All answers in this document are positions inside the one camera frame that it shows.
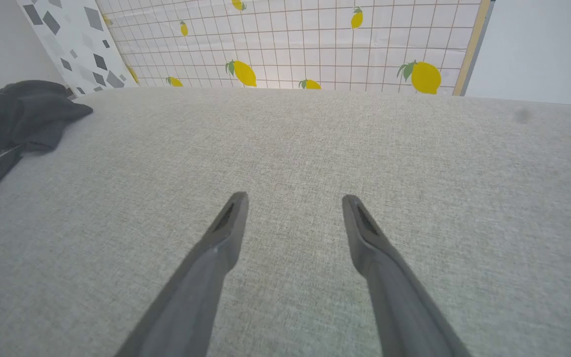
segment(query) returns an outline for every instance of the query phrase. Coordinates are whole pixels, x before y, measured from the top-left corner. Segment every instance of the gray fabric surface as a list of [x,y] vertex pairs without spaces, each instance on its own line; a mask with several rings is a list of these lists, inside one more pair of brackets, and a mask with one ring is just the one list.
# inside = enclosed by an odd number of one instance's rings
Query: gray fabric surface
[[0,183],[0,356],[111,356],[229,195],[211,356],[376,356],[360,196],[476,356],[571,356],[571,106],[136,88]]

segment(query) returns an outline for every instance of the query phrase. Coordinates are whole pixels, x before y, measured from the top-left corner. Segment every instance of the grid pattern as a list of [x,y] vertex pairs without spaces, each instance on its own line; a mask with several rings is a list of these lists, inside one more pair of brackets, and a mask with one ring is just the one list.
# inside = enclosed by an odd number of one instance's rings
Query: grid pattern
[[[98,0],[109,30],[140,84],[242,87],[225,64],[248,64],[258,88],[416,93],[397,76],[410,61],[442,75],[451,95],[481,0]],[[354,7],[362,24],[352,29]],[[181,33],[180,21],[188,35]]]

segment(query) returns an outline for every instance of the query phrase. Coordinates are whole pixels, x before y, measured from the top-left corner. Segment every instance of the green leaf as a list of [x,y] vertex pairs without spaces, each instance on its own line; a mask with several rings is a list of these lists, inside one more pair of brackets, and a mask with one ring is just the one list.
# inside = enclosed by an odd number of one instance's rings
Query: green leaf
[[408,79],[408,77],[413,73],[414,64],[415,64],[414,62],[411,62],[411,63],[406,65],[404,72],[402,73],[405,77],[405,82]]
[[398,77],[398,76],[400,75],[400,72],[402,71],[402,69],[403,69],[404,67],[406,67],[405,64],[403,64],[403,65],[400,66],[400,68],[399,68],[399,70],[398,70],[398,73],[396,73],[396,77]]

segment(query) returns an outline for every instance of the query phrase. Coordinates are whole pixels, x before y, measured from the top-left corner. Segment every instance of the geometric pattern panel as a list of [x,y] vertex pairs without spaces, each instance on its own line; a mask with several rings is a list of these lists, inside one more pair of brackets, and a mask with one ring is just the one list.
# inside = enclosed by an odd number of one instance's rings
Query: geometric pattern panel
[[17,0],[50,59],[77,95],[138,86],[94,0]]

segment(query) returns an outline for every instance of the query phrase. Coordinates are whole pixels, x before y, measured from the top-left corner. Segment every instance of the black fabric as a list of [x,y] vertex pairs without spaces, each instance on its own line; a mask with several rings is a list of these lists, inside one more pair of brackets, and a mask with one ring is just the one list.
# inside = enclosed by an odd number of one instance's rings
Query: black fabric
[[54,150],[66,125],[89,113],[92,108],[73,103],[58,83],[22,81],[0,90],[0,180],[22,152]]

